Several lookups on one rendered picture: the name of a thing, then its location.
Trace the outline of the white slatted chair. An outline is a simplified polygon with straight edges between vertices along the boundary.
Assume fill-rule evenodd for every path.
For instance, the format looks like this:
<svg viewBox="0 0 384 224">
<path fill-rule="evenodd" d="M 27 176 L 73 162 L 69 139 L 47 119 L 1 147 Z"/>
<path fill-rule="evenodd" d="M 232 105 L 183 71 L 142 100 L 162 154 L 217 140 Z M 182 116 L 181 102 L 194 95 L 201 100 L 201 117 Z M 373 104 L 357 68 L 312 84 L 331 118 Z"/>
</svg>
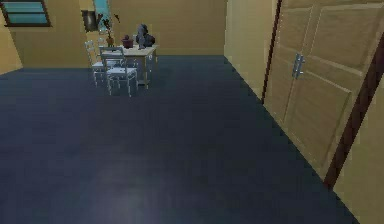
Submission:
<svg viewBox="0 0 384 224">
<path fill-rule="evenodd" d="M 136 68 L 130 68 L 125 58 L 122 47 L 100 47 L 100 57 L 107 80 L 107 88 L 109 94 L 112 94 L 112 84 L 117 82 L 117 86 L 121 87 L 124 81 L 127 86 L 128 96 L 131 97 L 130 82 L 134 81 L 138 85 L 138 73 Z"/>
<path fill-rule="evenodd" d="M 104 65 L 96 52 L 96 48 L 92 40 L 86 41 L 84 46 L 88 56 L 94 83 L 98 86 L 100 82 L 105 81 Z"/>
</svg>

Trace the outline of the pale wooden dining table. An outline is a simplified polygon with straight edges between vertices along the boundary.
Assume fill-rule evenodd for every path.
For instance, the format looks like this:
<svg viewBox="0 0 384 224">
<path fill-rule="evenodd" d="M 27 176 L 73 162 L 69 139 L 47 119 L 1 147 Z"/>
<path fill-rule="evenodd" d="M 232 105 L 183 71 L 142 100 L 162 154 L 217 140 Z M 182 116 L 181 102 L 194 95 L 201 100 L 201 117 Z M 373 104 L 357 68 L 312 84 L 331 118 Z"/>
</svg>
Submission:
<svg viewBox="0 0 384 224">
<path fill-rule="evenodd" d="M 144 85 L 146 89 L 149 88 L 151 81 L 150 72 L 152 66 L 158 64 L 157 46 L 146 47 L 140 49 L 138 45 L 134 45 L 132 48 L 124 48 L 122 45 L 117 47 L 100 47 L 100 56 L 106 58 L 111 57 L 124 57 L 126 60 L 133 60 L 142 67 L 143 79 L 139 81 L 141 85 Z"/>
</svg>

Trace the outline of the dark grey statue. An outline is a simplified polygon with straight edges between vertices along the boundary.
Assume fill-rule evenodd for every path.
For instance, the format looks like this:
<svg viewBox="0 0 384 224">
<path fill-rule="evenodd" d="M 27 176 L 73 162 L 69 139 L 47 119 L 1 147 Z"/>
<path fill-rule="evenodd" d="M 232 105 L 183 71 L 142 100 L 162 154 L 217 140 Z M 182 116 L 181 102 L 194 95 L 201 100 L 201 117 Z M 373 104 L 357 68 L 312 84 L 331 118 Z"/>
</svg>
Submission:
<svg viewBox="0 0 384 224">
<path fill-rule="evenodd" d="M 136 42 L 140 49 L 152 47 L 155 44 L 155 38 L 148 33 L 146 24 L 140 24 L 137 28 Z"/>
</svg>

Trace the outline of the house plant in brown pot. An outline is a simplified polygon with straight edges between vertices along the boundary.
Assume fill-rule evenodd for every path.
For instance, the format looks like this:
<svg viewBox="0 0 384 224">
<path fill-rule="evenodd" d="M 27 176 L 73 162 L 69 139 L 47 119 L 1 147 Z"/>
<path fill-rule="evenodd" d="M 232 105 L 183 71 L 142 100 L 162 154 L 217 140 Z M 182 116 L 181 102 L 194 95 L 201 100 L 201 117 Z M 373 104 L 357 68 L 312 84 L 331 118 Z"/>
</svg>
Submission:
<svg viewBox="0 0 384 224">
<path fill-rule="evenodd" d="M 114 38 L 112 37 L 112 19 L 110 17 L 105 18 L 102 13 L 98 13 L 96 22 L 97 24 L 102 23 L 105 26 L 107 32 L 106 42 L 109 47 L 113 47 Z"/>
</svg>

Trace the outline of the tan panelled room door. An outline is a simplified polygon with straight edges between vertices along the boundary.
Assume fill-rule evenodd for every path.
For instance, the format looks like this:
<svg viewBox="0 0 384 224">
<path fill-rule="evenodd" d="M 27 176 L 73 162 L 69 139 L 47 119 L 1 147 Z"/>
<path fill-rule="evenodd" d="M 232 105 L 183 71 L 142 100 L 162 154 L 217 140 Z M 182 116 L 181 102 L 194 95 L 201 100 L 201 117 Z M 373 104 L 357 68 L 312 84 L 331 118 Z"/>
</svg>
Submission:
<svg viewBox="0 0 384 224">
<path fill-rule="evenodd" d="M 383 73 L 384 0 L 279 0 L 263 100 L 327 187 Z"/>
</svg>

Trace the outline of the teal window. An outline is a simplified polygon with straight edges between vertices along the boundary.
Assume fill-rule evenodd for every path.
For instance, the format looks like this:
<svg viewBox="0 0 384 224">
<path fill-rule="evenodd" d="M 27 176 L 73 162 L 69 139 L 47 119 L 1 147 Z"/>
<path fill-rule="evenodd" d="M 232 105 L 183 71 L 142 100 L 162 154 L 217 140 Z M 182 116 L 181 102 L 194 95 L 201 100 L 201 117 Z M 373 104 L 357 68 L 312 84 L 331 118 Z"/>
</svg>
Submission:
<svg viewBox="0 0 384 224">
<path fill-rule="evenodd" d="M 100 31 L 105 31 L 106 26 L 104 25 L 104 20 L 110 19 L 110 11 L 108 0 L 93 0 L 95 7 L 96 22 L 98 23 L 98 29 Z"/>
</svg>

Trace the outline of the dark framed window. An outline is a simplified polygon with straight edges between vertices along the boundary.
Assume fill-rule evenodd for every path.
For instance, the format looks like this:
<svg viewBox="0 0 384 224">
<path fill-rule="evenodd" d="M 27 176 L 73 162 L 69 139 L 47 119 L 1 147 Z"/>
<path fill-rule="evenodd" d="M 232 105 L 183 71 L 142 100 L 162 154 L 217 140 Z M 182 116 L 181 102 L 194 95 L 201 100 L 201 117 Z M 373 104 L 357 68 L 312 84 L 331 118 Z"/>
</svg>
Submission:
<svg viewBox="0 0 384 224">
<path fill-rule="evenodd" d="M 50 27 L 45 0 L 0 0 L 6 27 Z"/>
</svg>

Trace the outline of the dark framed wall picture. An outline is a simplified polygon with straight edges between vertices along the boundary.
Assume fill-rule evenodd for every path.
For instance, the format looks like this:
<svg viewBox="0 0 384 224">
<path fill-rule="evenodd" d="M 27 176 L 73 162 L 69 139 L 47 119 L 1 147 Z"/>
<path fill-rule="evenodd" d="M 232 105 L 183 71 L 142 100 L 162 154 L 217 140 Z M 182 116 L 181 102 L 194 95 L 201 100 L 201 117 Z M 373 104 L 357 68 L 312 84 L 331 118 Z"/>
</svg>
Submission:
<svg viewBox="0 0 384 224">
<path fill-rule="evenodd" d="M 81 16 L 86 32 L 94 32 L 98 30 L 97 17 L 94 11 L 82 10 Z"/>
</svg>

